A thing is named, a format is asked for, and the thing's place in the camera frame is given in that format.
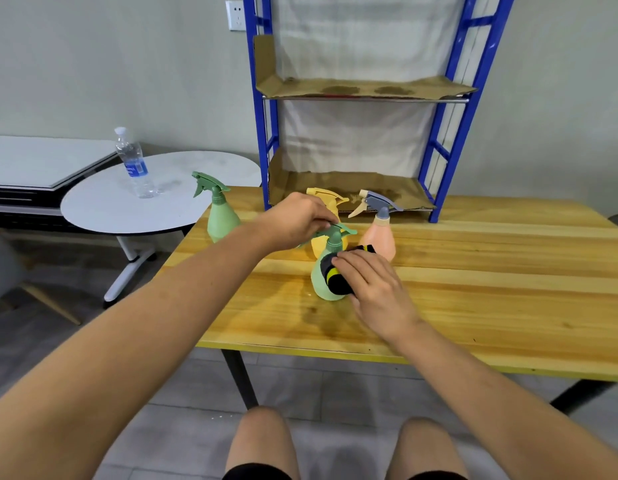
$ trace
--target knee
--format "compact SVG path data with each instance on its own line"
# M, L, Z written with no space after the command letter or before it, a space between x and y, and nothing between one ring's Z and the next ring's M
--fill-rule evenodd
M250 426L256 425L272 425L272 424L284 424L285 420L281 414L273 408L266 406L256 406L247 411L242 417L241 424L249 424Z
M440 423L429 418L413 417L402 423L401 436L447 435L447 430Z

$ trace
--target pink spray bottle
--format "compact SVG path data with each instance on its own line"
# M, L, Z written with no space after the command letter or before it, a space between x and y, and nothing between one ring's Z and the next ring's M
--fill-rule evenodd
M387 197L369 190L361 190L360 196L363 198L361 204L350 213L349 217L357 216L368 207L377 210L374 222L362 236L360 244L365 246L371 244L380 256L391 262L395 256L395 240L389 226L389 212L401 212L404 209L398 207Z

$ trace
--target cardboard tray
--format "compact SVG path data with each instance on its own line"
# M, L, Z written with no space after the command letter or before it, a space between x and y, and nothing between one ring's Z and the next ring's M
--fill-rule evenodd
M284 150L279 147L269 163L269 203L277 204L291 192L305 193L308 187L331 190L349 199L338 206L340 212L351 212L362 201L361 189L377 192L393 200L405 210L436 208L425 194L417 178L394 177L361 171L288 171L282 168Z
M256 88L267 98L318 97L373 97L441 100L461 96L476 88L457 84L442 75L409 82L389 80L349 79L282 79L276 72L276 51L273 35L253 38L256 67Z

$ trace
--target black shorts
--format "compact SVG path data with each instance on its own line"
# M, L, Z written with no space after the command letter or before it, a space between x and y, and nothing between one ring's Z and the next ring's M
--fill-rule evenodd
M279 468L262 463L245 463L232 468L223 480L291 480L291 477ZM451 472L424 472L409 480L466 480L462 475Z

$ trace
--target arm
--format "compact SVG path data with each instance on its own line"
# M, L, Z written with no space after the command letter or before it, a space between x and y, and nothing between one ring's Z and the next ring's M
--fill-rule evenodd
M416 367L510 478L618 478L615 450L421 320L384 258L352 251L332 263L362 322Z
M257 263L328 222L319 198L291 194L68 339L0 400L0 479L91 478Z

